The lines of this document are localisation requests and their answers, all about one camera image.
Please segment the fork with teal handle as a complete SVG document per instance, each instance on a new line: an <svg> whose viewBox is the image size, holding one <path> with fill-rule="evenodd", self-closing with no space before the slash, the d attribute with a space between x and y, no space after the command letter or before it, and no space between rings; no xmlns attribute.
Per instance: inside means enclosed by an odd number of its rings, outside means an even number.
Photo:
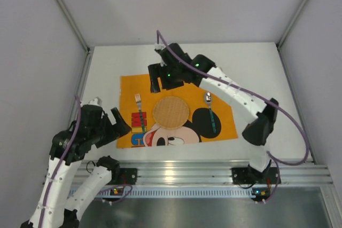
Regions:
<svg viewBox="0 0 342 228"><path fill-rule="evenodd" d="M141 101L141 96L139 93L135 94L135 102L139 111L139 118L140 118L140 123L142 127L142 132L146 133L146 127L144 124L144 118L143 118L143 112L142 112L142 101Z"/></svg>

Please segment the spoon with teal handle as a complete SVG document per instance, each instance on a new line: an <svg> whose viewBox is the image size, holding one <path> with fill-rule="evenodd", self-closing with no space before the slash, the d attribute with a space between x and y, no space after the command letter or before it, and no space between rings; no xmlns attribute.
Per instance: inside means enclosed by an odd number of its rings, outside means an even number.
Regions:
<svg viewBox="0 0 342 228"><path fill-rule="evenodd" d="M212 129L213 129L213 132L216 133L216 125L215 125L215 120L214 120L214 115L213 115L213 112L212 112L212 95L210 92L206 92L205 95L204 95L204 101L208 107L208 111L209 111L209 115L210 115L210 118L211 118L211 124L212 124Z"/></svg>

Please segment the orange Mickey Mouse placemat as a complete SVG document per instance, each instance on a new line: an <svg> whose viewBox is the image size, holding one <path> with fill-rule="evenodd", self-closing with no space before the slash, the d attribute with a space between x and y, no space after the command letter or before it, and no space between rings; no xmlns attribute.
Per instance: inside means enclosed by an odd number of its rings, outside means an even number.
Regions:
<svg viewBox="0 0 342 228"><path fill-rule="evenodd" d="M212 96L211 108L216 125L216 133L213 132L208 107L204 101L206 91L192 84L151 93L149 76L133 75L121 78L120 89L120 113L131 126L131 132L118 140L118 148L178 146L238 138L232 109L217 96ZM141 96L146 133L142 132L135 102L137 93ZM167 96L183 99L190 109L188 120L178 129L162 128L153 119L155 104Z"/></svg>

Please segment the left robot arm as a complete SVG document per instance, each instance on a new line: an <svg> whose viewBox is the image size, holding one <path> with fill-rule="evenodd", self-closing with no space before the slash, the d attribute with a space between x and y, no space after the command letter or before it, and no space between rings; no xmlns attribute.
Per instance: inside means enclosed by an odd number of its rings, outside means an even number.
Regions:
<svg viewBox="0 0 342 228"><path fill-rule="evenodd" d="M131 132L119 110L111 109L111 123L97 99L78 105L77 118L68 129L52 139L43 190L31 218L21 227L78 227L82 216L98 193L109 182L118 180L120 162L102 156L93 171L73 195L74 176L93 146L103 147Z"/></svg>

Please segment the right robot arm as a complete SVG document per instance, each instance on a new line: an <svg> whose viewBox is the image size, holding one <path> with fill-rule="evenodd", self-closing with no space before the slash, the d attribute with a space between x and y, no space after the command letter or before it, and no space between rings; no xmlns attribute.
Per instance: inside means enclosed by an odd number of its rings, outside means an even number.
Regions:
<svg viewBox="0 0 342 228"><path fill-rule="evenodd" d="M266 141L274 129L278 101L272 98L266 104L256 100L235 85L214 61L202 54L190 58L177 43L168 46L156 44L154 50L161 56L161 62L148 66L151 93L179 88L188 83L220 98L247 123L242 136L250 144L248 174L254 178L265 176L271 164Z"/></svg>

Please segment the round woven coaster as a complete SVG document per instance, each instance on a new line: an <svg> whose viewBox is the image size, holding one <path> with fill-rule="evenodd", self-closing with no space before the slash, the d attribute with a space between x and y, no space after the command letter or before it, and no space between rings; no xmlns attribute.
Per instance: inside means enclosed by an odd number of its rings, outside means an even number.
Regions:
<svg viewBox="0 0 342 228"><path fill-rule="evenodd" d="M160 99L152 111L155 123L169 130L182 127L188 120L189 115L188 104L183 99L175 96Z"/></svg>

